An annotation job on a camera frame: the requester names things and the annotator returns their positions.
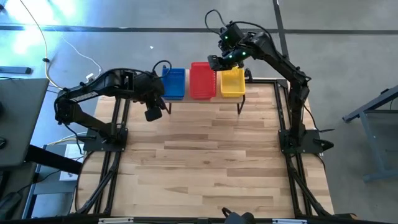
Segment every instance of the wooden tabletop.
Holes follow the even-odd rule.
[[[101,97],[95,116],[110,122],[114,102]],[[283,97],[282,106],[287,114]],[[138,103],[129,110],[113,216],[222,217],[222,207],[256,218],[294,216],[272,85],[247,84],[240,116],[236,105],[179,103],[149,123],[145,110]],[[313,127],[308,113],[303,122]],[[98,185],[103,157],[95,152],[84,166],[79,207]],[[311,154],[302,157],[309,189],[333,213],[322,163]],[[298,197],[304,212],[300,190]]]
[[[182,100],[165,100],[166,103],[242,103],[242,96],[237,98],[223,98],[221,94],[221,72],[217,72],[216,96],[208,100],[192,99],[190,94],[190,76],[189,69],[185,69],[185,94]]]

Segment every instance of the concrete floor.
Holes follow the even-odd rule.
[[[213,8],[225,21],[255,22],[277,29],[272,0],[25,0],[40,24],[93,27],[204,28],[204,15]],[[280,0],[285,29],[301,30],[398,30],[398,1],[394,0]],[[8,0],[0,12],[0,26],[31,24],[20,2]],[[219,27],[215,15],[210,27]],[[212,33],[189,30],[170,32],[45,32],[52,60],[50,75],[56,83],[72,87],[98,70],[80,57],[60,36],[81,53],[93,57],[104,70],[132,67],[149,70],[160,59],[174,67],[188,68],[191,62],[205,61],[209,54],[220,54],[218,37]],[[322,138],[335,143],[325,153],[326,175],[336,213],[355,213],[361,219],[396,222],[398,180],[388,179],[365,184],[363,174],[374,171],[370,148],[359,121],[343,123],[341,117],[398,83],[398,35],[287,34],[291,61],[311,76],[309,100],[319,128],[336,128]],[[32,75],[44,77],[44,45],[38,31],[0,30],[0,65],[29,66]],[[273,34],[281,49],[279,34]],[[246,65],[256,77],[280,77],[265,62],[248,60]],[[54,120],[48,92],[32,144],[41,146],[70,132]],[[84,102],[83,110],[93,113],[96,100]],[[75,131],[82,127],[72,125]],[[70,199],[61,195],[38,198],[34,216],[59,215],[69,209]],[[49,207],[57,207],[53,212]]]

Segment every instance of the blue bin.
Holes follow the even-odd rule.
[[[168,68],[163,68],[162,76],[168,72]],[[185,94],[185,68],[172,68],[171,72],[162,78],[166,100],[182,100]]]

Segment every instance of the plastic basket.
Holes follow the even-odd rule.
[[[165,75],[169,69],[163,68],[162,75]],[[185,69],[172,68],[170,73],[162,78],[165,89],[163,98],[165,100],[182,100],[185,94]]]
[[[217,75],[207,62],[193,62],[190,70],[192,99],[205,100],[216,96]]]
[[[221,94],[223,97],[240,97],[246,92],[242,68],[221,72]]]

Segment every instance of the yellow bin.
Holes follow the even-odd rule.
[[[242,68],[221,72],[221,94],[223,97],[240,97],[246,92]]]

